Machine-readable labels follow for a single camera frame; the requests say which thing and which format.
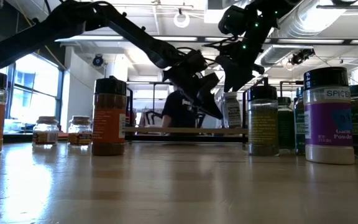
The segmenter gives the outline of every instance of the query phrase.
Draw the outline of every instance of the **white lid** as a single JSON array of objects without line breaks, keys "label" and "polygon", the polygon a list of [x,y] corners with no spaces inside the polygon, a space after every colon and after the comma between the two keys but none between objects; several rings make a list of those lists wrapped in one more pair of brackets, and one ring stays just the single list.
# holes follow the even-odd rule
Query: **white lid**
[{"label": "white lid", "polygon": [[224,97],[237,97],[237,92],[223,93]]}]

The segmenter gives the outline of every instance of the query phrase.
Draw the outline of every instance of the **wooden table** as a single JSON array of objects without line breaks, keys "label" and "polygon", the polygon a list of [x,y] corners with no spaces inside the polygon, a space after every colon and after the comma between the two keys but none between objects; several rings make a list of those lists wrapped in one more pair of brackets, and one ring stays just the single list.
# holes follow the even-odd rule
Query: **wooden table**
[{"label": "wooden table", "polygon": [[358,223],[358,162],[249,157],[241,145],[133,143],[125,156],[0,153],[0,223]]}]

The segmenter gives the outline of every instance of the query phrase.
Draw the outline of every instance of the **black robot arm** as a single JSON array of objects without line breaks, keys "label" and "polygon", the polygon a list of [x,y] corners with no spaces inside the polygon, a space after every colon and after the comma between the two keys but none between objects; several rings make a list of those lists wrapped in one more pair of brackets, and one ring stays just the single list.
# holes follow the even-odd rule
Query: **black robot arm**
[{"label": "black robot arm", "polygon": [[110,27],[123,38],[144,51],[150,61],[164,71],[169,79],[201,111],[221,119],[222,113],[214,102],[211,89],[218,84],[216,74],[199,77],[196,74],[208,66],[199,50],[185,54],[168,42],[148,35],[105,1],[76,2],[66,0],[56,7],[46,20],[0,42],[0,68],[30,54],[57,39],[80,35],[85,31]]}]

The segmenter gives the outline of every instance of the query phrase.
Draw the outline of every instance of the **ductwork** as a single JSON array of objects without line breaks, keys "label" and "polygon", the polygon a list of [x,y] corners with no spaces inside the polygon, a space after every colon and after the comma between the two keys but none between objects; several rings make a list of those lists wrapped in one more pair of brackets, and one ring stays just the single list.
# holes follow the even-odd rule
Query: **ductwork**
[{"label": "ductwork", "polygon": [[[279,21],[279,30],[275,30],[273,38],[313,38],[332,25],[346,10],[317,9],[317,5],[333,5],[330,0],[303,0],[292,12]],[[271,67],[283,60],[295,48],[271,47],[266,50],[260,63]]]}]

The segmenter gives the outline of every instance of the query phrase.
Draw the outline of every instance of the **ceiling pipe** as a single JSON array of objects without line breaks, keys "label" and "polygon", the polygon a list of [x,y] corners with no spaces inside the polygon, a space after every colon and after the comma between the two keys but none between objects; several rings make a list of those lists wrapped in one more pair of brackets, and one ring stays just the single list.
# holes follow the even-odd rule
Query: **ceiling pipe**
[{"label": "ceiling pipe", "polygon": [[[331,26],[346,10],[318,9],[320,0],[303,0],[284,19],[279,21],[279,30],[275,30],[272,38],[313,38]],[[276,48],[267,49],[261,56],[262,66],[272,66],[281,62],[288,54],[296,49]]]},{"label": "ceiling pipe", "polygon": [[157,9],[194,9],[194,5],[175,5],[175,4],[112,4],[114,7],[138,7],[138,8],[157,8]]}]

